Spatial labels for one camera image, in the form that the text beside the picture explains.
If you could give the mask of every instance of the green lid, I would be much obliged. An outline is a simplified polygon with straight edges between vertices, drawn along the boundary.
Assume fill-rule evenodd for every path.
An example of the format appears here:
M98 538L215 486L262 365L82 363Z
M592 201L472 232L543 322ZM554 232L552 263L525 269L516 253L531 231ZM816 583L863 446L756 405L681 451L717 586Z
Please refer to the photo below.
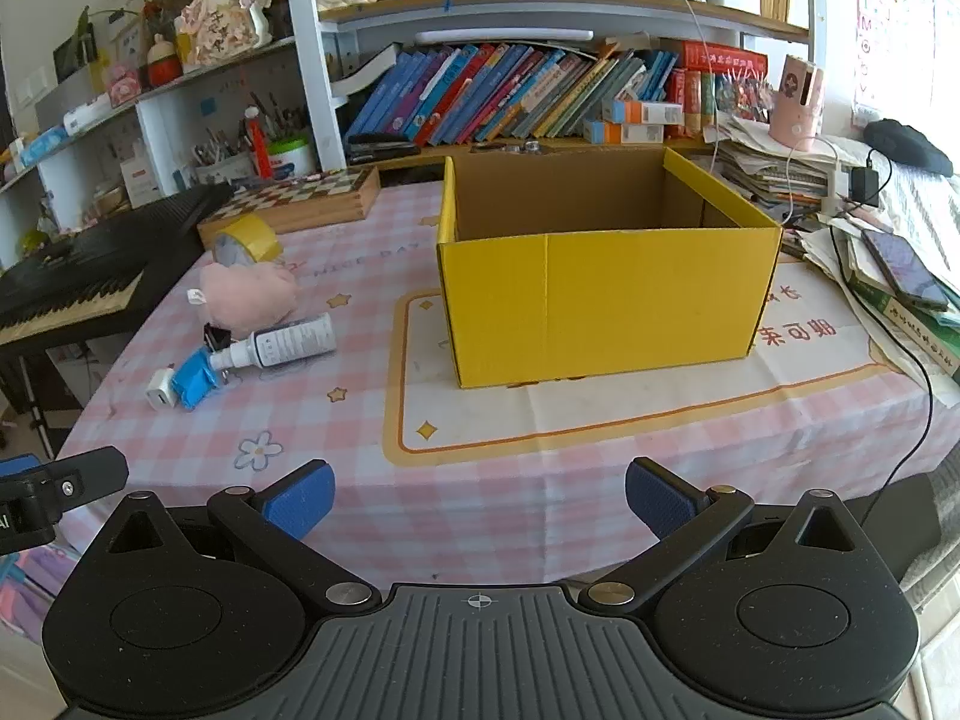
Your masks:
M277 154L285 154L287 151L296 151L298 148L303 148L304 146L309 145L310 141L308 141L306 138L286 138L282 141L273 141L270 146L267 146L267 153L276 156Z

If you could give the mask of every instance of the pink and white tablecloth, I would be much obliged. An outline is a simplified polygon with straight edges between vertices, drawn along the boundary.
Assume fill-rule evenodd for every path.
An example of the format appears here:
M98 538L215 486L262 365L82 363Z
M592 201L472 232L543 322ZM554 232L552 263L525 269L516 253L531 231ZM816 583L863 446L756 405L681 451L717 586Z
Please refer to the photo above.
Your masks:
M123 352L62 454L114 445L128 489L168 506L264 488L323 458L336 504L306 541L330 559L384 587L528 583L652 543L624 499L637 455L701 488L793 503L813 487L870 493L923 429L926 393L891 370L837 288L796 262L779 264L745 360L461 391L439 291L439 205L439 184L385 189L365 221L283 236L298 314L329 311L338 351L244 370L193 413L155 413L152 372L200 345L185 293L205 256ZM679 343L711 331L691 322ZM957 440L960 409L938 404L901 474L933 469ZM71 512L69 541L88 546L116 500Z

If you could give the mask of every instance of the gray ribbed plate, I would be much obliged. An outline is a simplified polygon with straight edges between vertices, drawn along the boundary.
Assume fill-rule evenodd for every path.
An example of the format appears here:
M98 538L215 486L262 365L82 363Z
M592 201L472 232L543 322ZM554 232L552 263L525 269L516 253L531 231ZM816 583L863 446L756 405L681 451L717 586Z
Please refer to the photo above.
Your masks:
M272 688L203 720L748 717L680 682L636 625L575 610L558 587L400 586L376 613L323 624ZM898 717L885 704L850 720Z

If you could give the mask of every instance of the tape roll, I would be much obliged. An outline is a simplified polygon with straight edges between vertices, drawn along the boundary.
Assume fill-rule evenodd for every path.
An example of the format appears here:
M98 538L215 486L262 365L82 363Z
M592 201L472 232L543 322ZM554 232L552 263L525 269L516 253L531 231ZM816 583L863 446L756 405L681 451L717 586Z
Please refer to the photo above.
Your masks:
M213 259L226 266L270 262L282 253L277 233L256 214L242 215L213 241Z

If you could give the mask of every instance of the black smartphone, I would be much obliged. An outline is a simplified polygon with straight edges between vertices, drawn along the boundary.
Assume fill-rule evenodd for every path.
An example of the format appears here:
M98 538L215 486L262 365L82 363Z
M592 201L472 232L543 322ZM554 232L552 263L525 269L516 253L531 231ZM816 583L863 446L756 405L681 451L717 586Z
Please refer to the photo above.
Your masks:
M906 238L893 233L864 230L863 242L891 286L904 300L918 308L947 311L947 294Z

